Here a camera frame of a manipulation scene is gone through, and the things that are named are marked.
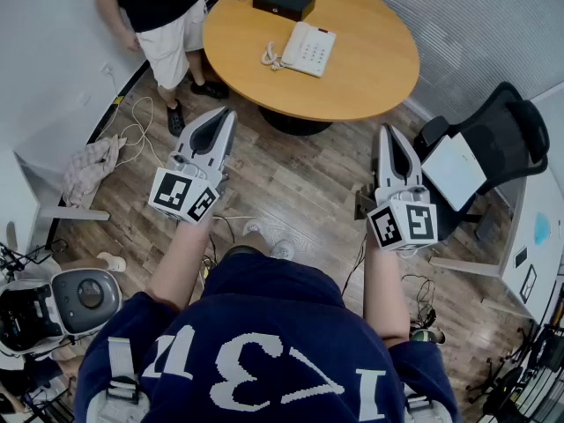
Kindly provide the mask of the grey white round device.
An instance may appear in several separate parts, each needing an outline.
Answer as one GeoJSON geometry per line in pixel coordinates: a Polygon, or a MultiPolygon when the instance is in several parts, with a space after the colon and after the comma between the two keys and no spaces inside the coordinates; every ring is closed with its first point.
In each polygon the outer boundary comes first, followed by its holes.
{"type": "Polygon", "coordinates": [[[114,276],[93,268],[0,287],[0,353],[39,356],[92,335],[121,308],[114,276]]]}

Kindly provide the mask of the black table pedestal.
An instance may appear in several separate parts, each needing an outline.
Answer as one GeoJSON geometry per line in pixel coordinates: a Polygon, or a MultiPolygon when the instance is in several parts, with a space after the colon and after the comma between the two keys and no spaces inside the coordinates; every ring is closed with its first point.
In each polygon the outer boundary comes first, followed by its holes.
{"type": "Polygon", "coordinates": [[[292,136],[312,136],[327,130],[331,122],[317,122],[284,115],[268,108],[258,107],[264,120],[274,129],[292,136]]]}

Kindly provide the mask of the black rectangular box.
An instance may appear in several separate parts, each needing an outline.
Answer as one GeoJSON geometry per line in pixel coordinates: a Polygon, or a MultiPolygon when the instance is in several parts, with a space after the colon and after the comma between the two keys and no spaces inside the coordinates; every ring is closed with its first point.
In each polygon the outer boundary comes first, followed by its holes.
{"type": "Polygon", "coordinates": [[[316,0],[252,0],[252,6],[285,19],[300,22],[315,8],[316,0]]]}

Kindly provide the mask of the white desk frame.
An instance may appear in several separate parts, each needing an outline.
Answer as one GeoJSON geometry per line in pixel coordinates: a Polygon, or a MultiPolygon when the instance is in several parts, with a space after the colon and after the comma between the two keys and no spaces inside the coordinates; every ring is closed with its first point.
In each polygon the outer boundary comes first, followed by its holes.
{"type": "Polygon", "coordinates": [[[110,214],[107,211],[97,211],[85,209],[83,207],[67,207],[60,205],[47,205],[42,202],[39,197],[40,195],[35,193],[35,188],[33,185],[44,187],[39,187],[39,191],[45,191],[47,193],[54,192],[55,190],[48,185],[41,177],[37,176],[30,170],[31,174],[26,174],[26,166],[22,164],[19,156],[14,151],[7,151],[5,153],[5,161],[8,161],[8,155],[11,155],[12,166],[14,177],[12,180],[15,182],[13,185],[13,193],[16,197],[15,204],[17,205],[28,205],[31,213],[29,223],[31,228],[34,228],[38,219],[76,219],[76,220],[96,220],[96,221],[108,221],[110,214]]]}

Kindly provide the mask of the black mesh office chair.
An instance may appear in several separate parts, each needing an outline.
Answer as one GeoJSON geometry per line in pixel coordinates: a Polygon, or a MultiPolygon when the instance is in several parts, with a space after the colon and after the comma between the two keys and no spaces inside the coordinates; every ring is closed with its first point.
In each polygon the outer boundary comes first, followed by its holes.
{"type": "Polygon", "coordinates": [[[485,183],[465,198],[455,210],[427,178],[423,180],[436,205],[439,241],[447,240],[463,222],[479,222],[468,211],[476,196],[512,180],[545,172],[550,138],[543,117],[535,105],[524,99],[509,82],[495,87],[486,101],[471,116],[452,124],[443,116],[427,122],[413,142],[424,160],[442,138],[461,135],[485,173],[485,183]]]}

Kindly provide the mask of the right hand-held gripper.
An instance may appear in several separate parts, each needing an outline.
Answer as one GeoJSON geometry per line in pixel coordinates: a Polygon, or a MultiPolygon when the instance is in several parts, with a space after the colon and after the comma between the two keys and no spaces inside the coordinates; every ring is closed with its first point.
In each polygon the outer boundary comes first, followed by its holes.
{"type": "Polygon", "coordinates": [[[356,191],[354,218],[367,222],[378,247],[412,251],[438,242],[436,205],[428,189],[420,186],[419,156],[397,128],[383,124],[374,134],[371,170],[375,186],[356,191]],[[398,180],[415,186],[388,188],[398,180]]]}

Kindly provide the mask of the white corded telephone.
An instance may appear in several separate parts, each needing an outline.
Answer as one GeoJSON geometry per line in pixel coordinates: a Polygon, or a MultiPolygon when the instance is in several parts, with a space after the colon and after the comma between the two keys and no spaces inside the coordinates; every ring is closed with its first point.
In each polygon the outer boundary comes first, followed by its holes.
{"type": "Polygon", "coordinates": [[[274,43],[269,42],[261,57],[261,64],[273,71],[290,69],[321,78],[324,74],[336,35],[333,32],[297,22],[281,56],[273,52],[274,43]]]}

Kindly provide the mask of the person's navy printed shirt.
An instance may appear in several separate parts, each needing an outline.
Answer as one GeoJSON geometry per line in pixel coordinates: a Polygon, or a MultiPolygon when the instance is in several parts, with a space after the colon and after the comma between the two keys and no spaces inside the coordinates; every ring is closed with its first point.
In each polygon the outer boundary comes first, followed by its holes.
{"type": "Polygon", "coordinates": [[[90,344],[74,414],[111,378],[108,339],[130,341],[144,423],[404,423],[405,390],[461,419],[437,346],[387,347],[321,271],[235,254],[181,312],[136,293],[90,344]]]}

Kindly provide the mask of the white flat box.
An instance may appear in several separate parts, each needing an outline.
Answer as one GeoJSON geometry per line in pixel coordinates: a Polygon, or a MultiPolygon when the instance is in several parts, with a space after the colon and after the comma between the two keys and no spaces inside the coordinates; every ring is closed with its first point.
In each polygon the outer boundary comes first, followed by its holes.
{"type": "Polygon", "coordinates": [[[460,211],[486,182],[476,156],[460,133],[445,136],[422,162],[425,177],[450,207],[460,211]]]}

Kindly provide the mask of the black framed card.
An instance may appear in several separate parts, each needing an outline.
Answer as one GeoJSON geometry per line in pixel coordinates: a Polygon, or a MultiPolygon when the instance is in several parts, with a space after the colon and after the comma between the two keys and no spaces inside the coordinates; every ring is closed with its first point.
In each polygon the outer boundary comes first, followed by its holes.
{"type": "Polygon", "coordinates": [[[525,279],[522,283],[519,295],[524,304],[527,303],[528,299],[531,296],[531,292],[535,286],[535,282],[537,279],[537,273],[535,271],[534,265],[531,264],[525,276],[525,279]]]}

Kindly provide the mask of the green black floor item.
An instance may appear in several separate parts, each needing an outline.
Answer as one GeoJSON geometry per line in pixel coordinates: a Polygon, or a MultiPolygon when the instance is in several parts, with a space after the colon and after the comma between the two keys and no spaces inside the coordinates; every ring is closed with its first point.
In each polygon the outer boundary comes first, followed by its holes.
{"type": "Polygon", "coordinates": [[[441,330],[433,330],[431,328],[416,329],[411,332],[410,340],[442,345],[445,343],[446,336],[441,330]]]}

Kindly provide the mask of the white slipper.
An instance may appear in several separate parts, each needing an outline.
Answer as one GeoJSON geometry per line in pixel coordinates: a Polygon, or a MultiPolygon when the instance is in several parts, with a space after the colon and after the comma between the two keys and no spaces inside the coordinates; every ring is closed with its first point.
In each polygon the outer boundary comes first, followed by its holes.
{"type": "Polygon", "coordinates": [[[114,256],[108,252],[100,252],[97,258],[106,263],[108,271],[125,272],[127,268],[127,263],[123,257],[114,256]]]}

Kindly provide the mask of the person's right forearm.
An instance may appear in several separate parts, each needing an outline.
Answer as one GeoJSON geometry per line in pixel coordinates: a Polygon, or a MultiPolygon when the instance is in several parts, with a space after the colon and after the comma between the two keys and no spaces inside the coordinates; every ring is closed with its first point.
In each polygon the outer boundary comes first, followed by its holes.
{"type": "Polygon", "coordinates": [[[364,260],[363,318],[388,348],[409,340],[410,314],[397,254],[379,249],[371,233],[364,260]]]}

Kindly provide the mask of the light blue item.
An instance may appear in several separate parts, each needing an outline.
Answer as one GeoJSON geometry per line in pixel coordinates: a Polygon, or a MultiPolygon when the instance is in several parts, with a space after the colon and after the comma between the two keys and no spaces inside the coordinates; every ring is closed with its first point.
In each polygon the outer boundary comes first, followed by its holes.
{"type": "Polygon", "coordinates": [[[551,223],[549,218],[543,213],[538,212],[535,219],[534,241],[536,245],[542,245],[551,236],[551,223]]]}

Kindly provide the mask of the white desk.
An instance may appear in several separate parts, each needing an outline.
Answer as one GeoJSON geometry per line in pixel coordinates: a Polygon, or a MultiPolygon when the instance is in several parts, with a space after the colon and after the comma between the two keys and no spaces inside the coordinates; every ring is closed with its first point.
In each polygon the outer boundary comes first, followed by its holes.
{"type": "Polygon", "coordinates": [[[516,313],[542,324],[547,307],[553,295],[553,287],[564,252],[564,196],[552,172],[524,179],[517,198],[514,216],[508,233],[508,240],[497,264],[475,263],[463,260],[433,256],[429,263],[435,267],[496,278],[510,291],[520,308],[516,313]],[[542,245],[534,241],[536,214],[543,212],[551,223],[551,236],[542,245]],[[514,256],[527,247],[527,260],[517,269],[514,256]],[[533,264],[537,273],[535,286],[527,303],[524,304],[519,292],[529,266],[533,264]]]}

